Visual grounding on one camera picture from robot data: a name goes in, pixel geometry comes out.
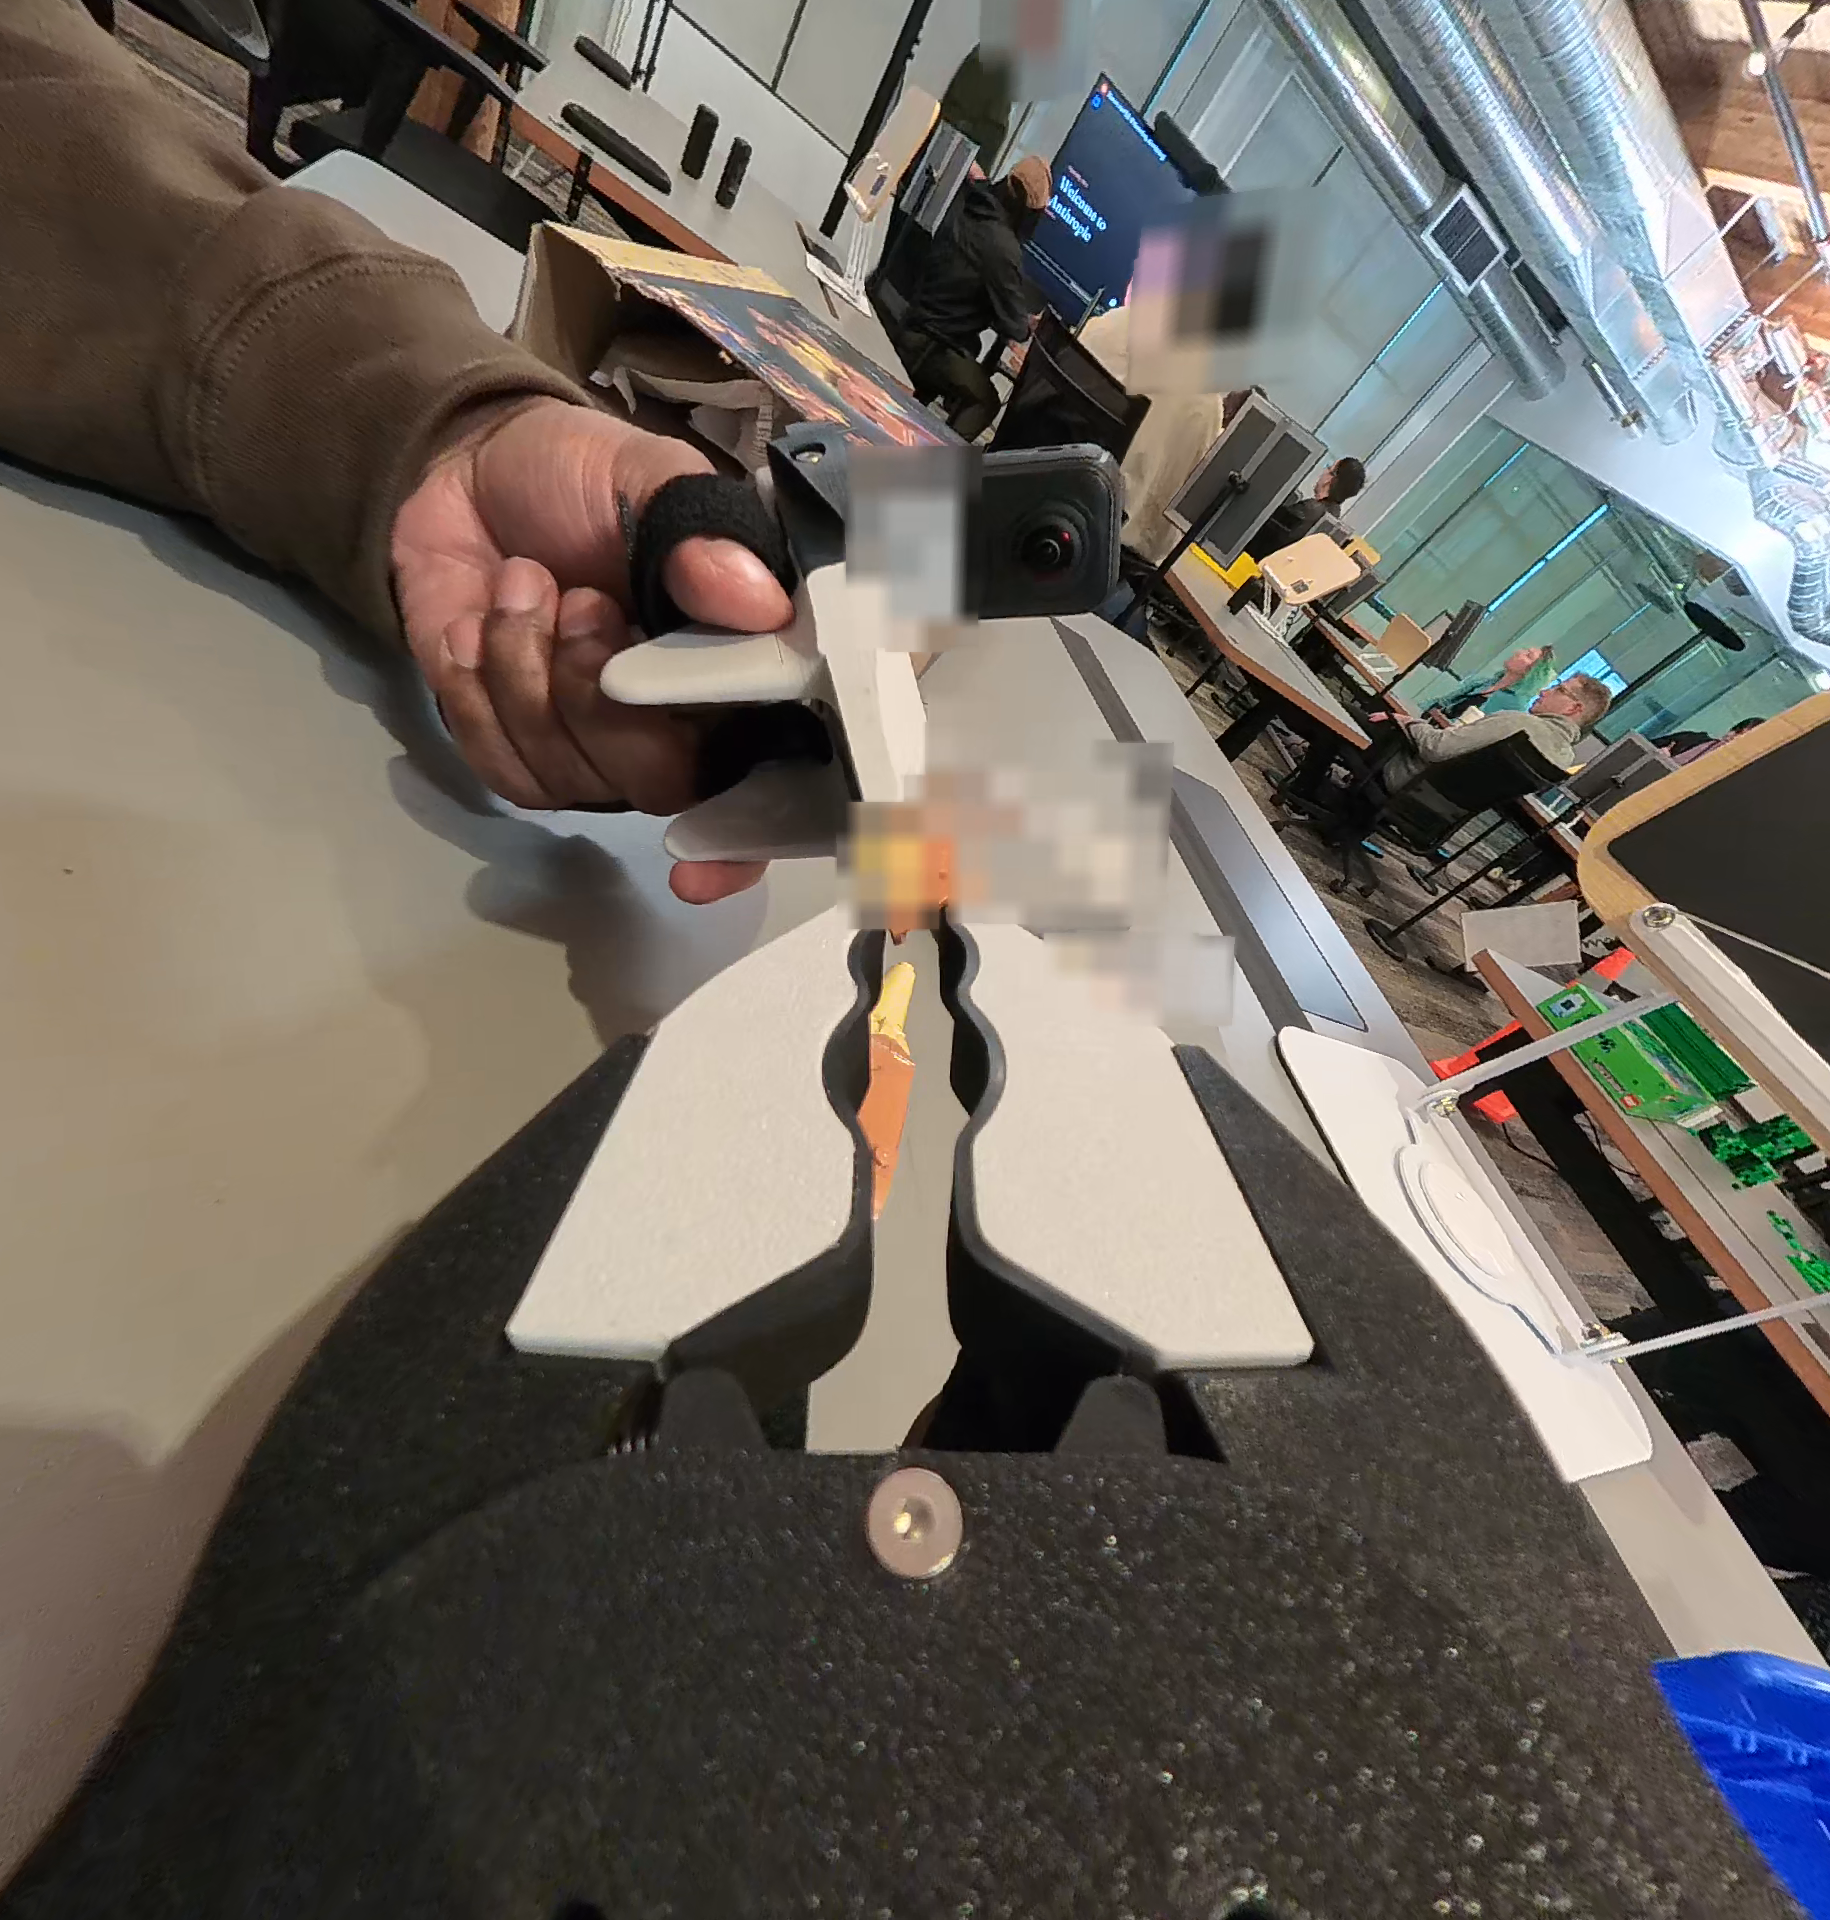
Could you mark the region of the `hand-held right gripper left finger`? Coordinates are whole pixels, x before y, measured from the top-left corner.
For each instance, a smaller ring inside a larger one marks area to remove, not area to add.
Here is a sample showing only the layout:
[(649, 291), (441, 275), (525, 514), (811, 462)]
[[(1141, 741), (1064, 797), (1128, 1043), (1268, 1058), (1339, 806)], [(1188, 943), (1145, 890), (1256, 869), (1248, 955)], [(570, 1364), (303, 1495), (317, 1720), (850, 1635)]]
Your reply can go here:
[(874, 935), (816, 916), (646, 1039), (506, 1324), (522, 1354), (834, 1364), (873, 1286)]

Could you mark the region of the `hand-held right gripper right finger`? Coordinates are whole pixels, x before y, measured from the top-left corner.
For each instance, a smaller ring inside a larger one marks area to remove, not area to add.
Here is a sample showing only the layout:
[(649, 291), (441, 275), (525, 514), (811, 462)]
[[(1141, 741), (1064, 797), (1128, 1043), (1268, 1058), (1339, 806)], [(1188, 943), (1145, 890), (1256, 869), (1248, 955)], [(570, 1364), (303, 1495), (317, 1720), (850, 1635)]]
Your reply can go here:
[(937, 934), (965, 1109), (948, 1307), (1025, 1373), (1307, 1362), (1313, 1337), (1167, 1033), (1016, 923)]

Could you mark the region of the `orange and tan brick model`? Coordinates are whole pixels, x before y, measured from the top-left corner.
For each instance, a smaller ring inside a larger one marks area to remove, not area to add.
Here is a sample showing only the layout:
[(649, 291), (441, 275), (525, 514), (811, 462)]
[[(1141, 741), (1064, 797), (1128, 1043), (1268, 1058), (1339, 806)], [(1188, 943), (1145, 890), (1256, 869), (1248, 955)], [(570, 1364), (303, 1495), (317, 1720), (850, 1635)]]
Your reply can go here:
[(858, 1109), (864, 1142), (871, 1148), (873, 1184), (871, 1216), (878, 1218), (891, 1193), (903, 1148), (903, 1127), (915, 1081), (915, 1062), (907, 1041), (907, 1015), (917, 986), (910, 962), (893, 964), (871, 1011), (871, 1079)]

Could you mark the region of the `blue plastic bin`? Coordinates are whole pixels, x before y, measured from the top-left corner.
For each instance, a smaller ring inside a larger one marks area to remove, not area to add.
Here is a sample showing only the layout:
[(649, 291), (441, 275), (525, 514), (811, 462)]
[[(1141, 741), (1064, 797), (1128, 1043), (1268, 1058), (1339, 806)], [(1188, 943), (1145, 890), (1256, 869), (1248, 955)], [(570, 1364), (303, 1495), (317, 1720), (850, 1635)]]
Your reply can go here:
[(1800, 1906), (1830, 1918), (1830, 1666), (1725, 1650), (1652, 1670), (1749, 1839)]

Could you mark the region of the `grey desk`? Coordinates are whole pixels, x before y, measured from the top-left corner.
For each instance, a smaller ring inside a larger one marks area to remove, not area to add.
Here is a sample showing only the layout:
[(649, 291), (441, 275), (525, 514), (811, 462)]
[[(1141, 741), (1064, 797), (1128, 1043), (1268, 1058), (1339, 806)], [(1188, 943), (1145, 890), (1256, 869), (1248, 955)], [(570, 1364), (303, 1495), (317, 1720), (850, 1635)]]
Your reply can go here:
[(646, 1039), (847, 876), (680, 931), (342, 639), (0, 452), (0, 1915), (1799, 1915), (1215, 946), (1307, 1362), (771, 1452), (713, 1371), (825, 1364), (519, 1351)]

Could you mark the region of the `person's left hand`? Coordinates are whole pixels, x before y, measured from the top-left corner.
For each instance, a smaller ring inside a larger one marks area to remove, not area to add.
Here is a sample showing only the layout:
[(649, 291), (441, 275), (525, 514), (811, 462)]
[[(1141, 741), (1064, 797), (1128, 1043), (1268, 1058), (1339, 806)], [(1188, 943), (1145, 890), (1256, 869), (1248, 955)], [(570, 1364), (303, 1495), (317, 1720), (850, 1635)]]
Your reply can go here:
[(530, 810), (702, 798), (699, 707), (631, 707), (601, 688), (635, 641), (624, 509), (709, 456), (558, 396), (470, 405), (408, 493), (391, 576), (408, 649), (454, 747)]

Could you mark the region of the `grey monitor on stand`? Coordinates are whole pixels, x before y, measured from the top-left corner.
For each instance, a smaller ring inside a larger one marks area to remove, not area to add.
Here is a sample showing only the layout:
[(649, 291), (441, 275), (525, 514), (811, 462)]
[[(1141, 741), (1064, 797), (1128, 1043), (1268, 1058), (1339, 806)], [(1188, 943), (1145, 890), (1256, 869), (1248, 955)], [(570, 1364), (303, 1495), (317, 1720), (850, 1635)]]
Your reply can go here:
[(1170, 526), (1215, 563), (1249, 550), (1265, 522), (1298, 495), (1325, 441), (1252, 390), (1166, 507)]

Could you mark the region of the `white board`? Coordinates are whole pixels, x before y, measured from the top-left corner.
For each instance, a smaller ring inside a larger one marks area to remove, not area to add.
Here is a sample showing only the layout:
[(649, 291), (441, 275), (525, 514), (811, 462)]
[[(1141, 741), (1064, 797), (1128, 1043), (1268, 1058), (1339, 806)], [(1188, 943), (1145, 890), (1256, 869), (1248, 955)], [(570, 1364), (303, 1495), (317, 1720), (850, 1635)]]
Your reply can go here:
[(1584, 1313), (1515, 1216), (1490, 1157), (1425, 1084), (1373, 1049), (1287, 1026), (1278, 1053), (1365, 1208), (1479, 1341), (1565, 1482), (1642, 1468), (1652, 1431), (1610, 1364), (1579, 1359)]

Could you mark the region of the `background work table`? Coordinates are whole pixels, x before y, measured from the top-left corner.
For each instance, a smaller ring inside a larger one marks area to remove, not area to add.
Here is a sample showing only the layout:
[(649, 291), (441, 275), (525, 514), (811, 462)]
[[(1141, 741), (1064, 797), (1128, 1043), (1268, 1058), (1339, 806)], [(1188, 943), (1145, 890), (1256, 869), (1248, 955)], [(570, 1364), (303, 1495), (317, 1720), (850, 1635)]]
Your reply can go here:
[(1237, 762), (1271, 722), (1292, 725), (1309, 741), (1327, 736), (1350, 749), (1369, 747), (1345, 705), (1257, 610), (1229, 608), (1233, 586), (1195, 549), (1180, 546), (1167, 557), (1166, 580), (1215, 649), (1215, 659), (1252, 689), (1252, 707), (1215, 736), (1229, 762)]

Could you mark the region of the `long wooden table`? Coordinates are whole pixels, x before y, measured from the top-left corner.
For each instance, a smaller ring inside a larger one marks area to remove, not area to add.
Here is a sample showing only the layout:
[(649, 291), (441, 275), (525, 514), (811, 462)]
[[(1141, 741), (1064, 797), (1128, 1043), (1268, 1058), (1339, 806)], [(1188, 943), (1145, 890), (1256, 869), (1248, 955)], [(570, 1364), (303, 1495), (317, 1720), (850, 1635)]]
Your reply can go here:
[[(604, 121), (642, 155), (656, 160), (668, 174), (668, 186), (654, 186), (620, 155), (588, 139), (570, 124), (570, 107), (582, 107), (588, 120)], [(687, 120), (680, 120), (638, 90), (620, 88), (595, 65), (572, 55), (554, 60), (521, 86), (512, 130), (559, 163), (570, 181), (597, 199), (627, 238), (764, 269), (842, 332), (860, 334), (873, 325), (873, 313), (845, 299), (811, 269), (795, 214), (759, 181), (754, 167), (741, 179), (732, 208), (716, 201), (721, 165), (728, 140), (735, 139), (726, 117), (716, 130), (705, 176), (691, 179), (680, 167)]]

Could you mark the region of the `black soundbar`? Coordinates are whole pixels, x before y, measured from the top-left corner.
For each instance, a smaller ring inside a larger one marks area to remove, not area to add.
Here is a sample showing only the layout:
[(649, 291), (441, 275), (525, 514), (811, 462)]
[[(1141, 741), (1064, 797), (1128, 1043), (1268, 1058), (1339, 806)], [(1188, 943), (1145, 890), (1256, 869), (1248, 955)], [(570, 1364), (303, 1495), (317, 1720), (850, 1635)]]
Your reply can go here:
[(595, 115), (592, 107), (566, 102), (559, 111), (559, 120), (582, 140), (582, 146), (608, 155), (617, 167), (633, 174), (637, 179), (642, 179), (656, 192), (670, 192), (674, 179), (662, 160), (649, 154), (631, 134)]

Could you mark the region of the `green brick baseplates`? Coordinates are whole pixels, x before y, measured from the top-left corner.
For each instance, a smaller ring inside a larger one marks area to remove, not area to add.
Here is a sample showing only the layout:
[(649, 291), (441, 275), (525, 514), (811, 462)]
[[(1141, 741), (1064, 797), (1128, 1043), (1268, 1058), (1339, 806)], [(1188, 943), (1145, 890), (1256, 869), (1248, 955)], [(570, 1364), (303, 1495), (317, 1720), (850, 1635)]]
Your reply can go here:
[(1622, 1020), (1568, 1045), (1568, 1053), (1622, 1115), (1691, 1134), (1727, 1121), (1736, 1097), (1755, 1086), (1677, 1004)]

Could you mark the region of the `black board wooden rim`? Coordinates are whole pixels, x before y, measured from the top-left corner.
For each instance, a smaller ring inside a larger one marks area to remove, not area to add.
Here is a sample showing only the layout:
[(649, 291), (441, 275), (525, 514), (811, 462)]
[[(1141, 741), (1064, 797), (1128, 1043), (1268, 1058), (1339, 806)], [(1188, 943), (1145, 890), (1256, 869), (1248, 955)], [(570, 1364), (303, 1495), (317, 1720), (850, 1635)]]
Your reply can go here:
[(1614, 806), (1577, 880), (1830, 1159), (1830, 689)]

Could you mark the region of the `dark wall screen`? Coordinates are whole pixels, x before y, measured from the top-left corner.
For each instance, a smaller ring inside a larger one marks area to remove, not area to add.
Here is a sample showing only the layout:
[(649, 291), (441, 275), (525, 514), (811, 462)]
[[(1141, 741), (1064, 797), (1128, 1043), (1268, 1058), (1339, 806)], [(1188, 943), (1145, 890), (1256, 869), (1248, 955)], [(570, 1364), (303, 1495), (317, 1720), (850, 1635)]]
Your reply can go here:
[(1126, 302), (1142, 233), (1188, 221), (1199, 194), (1131, 99), (1099, 75), (1050, 160), (1050, 197), (1022, 272), (1070, 329)]

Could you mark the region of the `silver ventilation duct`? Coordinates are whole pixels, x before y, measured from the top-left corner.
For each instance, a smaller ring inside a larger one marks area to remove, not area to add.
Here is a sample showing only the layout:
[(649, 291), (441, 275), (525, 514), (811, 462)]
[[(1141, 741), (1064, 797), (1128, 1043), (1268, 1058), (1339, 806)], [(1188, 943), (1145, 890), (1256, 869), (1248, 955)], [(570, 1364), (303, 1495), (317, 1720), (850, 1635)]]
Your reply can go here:
[(1262, 1), (1260, 10), (1300, 83), (1518, 394), (1551, 396), (1566, 366), (1549, 324), (1515, 274), (1499, 221), (1443, 165), (1420, 111), (1409, 104), (1345, 5)]

